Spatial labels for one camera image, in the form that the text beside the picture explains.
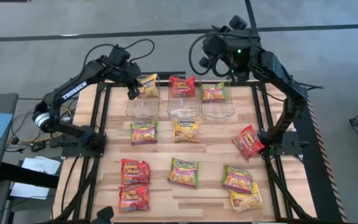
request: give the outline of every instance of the wooden table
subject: wooden table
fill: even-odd
[[[231,138],[240,133],[248,125],[257,129],[257,117],[252,98],[252,90],[248,86],[231,88],[236,113],[229,121],[222,124],[206,124],[201,122],[199,144],[173,143],[173,123],[167,114],[168,87],[161,87],[160,111],[158,124],[158,143],[131,146],[129,124],[131,119],[125,114],[127,90],[114,87],[111,90],[108,118],[105,132],[107,145],[103,158],[100,160],[96,190],[93,202],[92,218],[103,207],[112,206],[115,211],[113,222],[251,222],[274,221],[272,198],[264,161],[257,156],[246,163]],[[285,95],[267,85],[268,92],[277,98]],[[93,109],[96,85],[87,87],[80,93],[74,123],[89,125]],[[282,102],[270,100],[274,121],[282,112]],[[262,95],[259,93],[262,115],[265,118]],[[199,189],[189,189],[167,181],[170,172],[171,158],[186,161],[198,161]],[[150,210],[119,213],[119,189],[121,182],[120,160],[136,159],[147,161],[152,169],[150,184]],[[66,159],[53,205],[55,217],[60,214],[63,188],[74,159]],[[282,156],[283,168],[289,191],[312,216],[316,216],[311,193],[306,179],[303,164],[294,156]],[[246,169],[252,173],[258,183],[263,198],[263,208],[234,213],[227,189],[222,187],[223,166],[231,165]],[[77,191],[80,178],[82,159],[79,159],[68,183],[65,206]],[[280,191],[277,189],[281,214],[285,217],[285,209]],[[80,218],[84,217],[87,193],[83,197]]]

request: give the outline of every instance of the transparent container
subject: transparent container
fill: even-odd
[[[203,100],[202,84],[218,84],[224,86],[224,100]],[[201,119],[207,123],[221,123],[227,121],[234,114],[234,107],[230,89],[231,80],[214,80],[200,84]]]
[[[138,80],[147,78],[149,75],[141,75]],[[134,122],[148,122],[157,119],[160,108],[160,79],[157,76],[155,81],[157,96],[138,96],[134,100],[128,100],[125,114]]]
[[[189,79],[186,75],[172,75],[171,77],[182,80]],[[175,97],[172,93],[172,84],[169,81],[168,88],[168,114],[171,121],[196,119],[200,115],[200,87],[199,82],[195,80],[195,94],[193,96]]]

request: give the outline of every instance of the instant noodle packet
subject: instant noodle packet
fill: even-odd
[[[168,181],[185,186],[198,187],[198,162],[187,162],[172,158]]]
[[[203,101],[209,100],[226,100],[226,93],[224,91],[224,83],[217,84],[202,84],[201,85],[201,99]]]
[[[157,142],[158,121],[131,123],[131,144],[148,144]]]
[[[198,138],[198,121],[175,121],[173,142],[200,142]]]
[[[142,84],[142,87],[139,87],[140,98],[143,97],[156,97],[158,96],[158,89],[155,85],[157,79],[157,74],[149,75],[145,78],[141,78],[139,81]]]
[[[251,194],[252,175],[250,172],[231,166],[225,166],[223,187],[236,192]]]
[[[252,183],[251,194],[243,194],[234,190],[230,191],[231,205],[235,212],[242,212],[253,208],[262,208],[262,196],[256,182]]]
[[[171,83],[171,96],[172,97],[183,97],[183,96],[194,96],[196,80],[195,77],[190,77],[188,80],[183,80],[178,77],[170,76],[169,81]]]
[[[142,163],[131,160],[121,159],[121,184],[149,184],[150,167],[145,161]]]
[[[149,187],[147,185],[119,188],[118,209],[120,212],[148,210],[150,208]]]
[[[244,128],[232,141],[247,161],[265,147],[251,125]]]

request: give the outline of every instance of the gray floor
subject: gray floor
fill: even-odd
[[[259,27],[358,24],[358,1],[259,0],[252,1]],[[0,37],[25,35],[92,34],[147,30],[199,29],[227,24],[238,14],[248,20],[242,0],[33,0],[0,3]],[[263,46],[277,54],[298,81],[324,85],[311,92],[314,112],[350,222],[358,223],[358,136],[348,119],[358,114],[358,29],[261,33]],[[139,60],[143,71],[184,70],[191,73],[187,53],[198,35],[150,37],[155,52]],[[0,42],[0,93],[17,92],[22,98],[42,97],[80,71],[85,53],[101,43],[128,45],[139,39],[80,39]],[[130,51],[142,55],[147,44]],[[90,58],[106,54],[100,49]],[[201,56],[201,49],[194,57]],[[16,115],[36,101],[20,100]],[[34,137],[28,121],[18,134]],[[6,154],[5,161],[35,155],[58,156],[59,150]],[[50,207],[18,214],[15,223],[48,219]]]

